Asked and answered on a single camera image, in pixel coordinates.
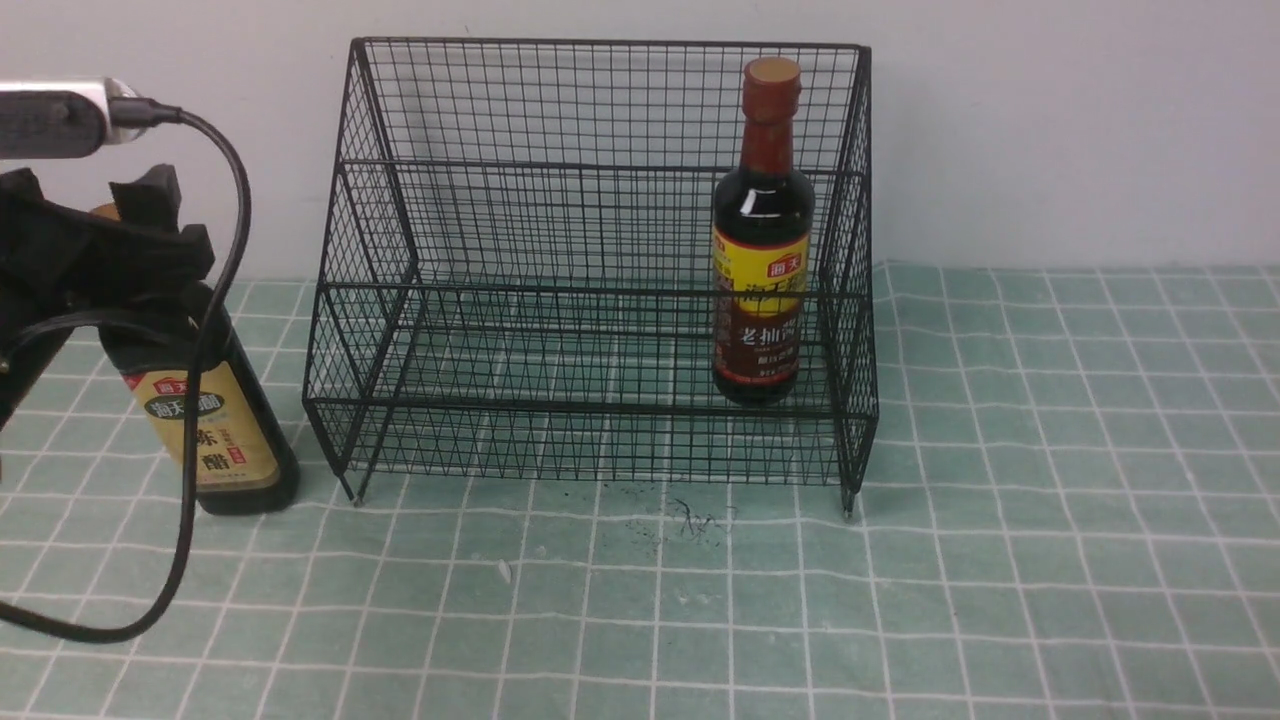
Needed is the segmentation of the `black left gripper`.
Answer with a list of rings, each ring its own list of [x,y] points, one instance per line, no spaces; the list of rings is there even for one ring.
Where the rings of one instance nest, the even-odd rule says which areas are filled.
[[[157,164],[131,182],[109,182],[124,224],[110,250],[111,295],[131,299],[179,292],[205,281],[215,263],[204,224],[180,228],[180,186],[173,164]],[[44,201],[27,168],[3,174],[1,419],[8,421],[79,327],[119,327],[122,311],[93,306],[67,287],[84,243],[31,211]]]

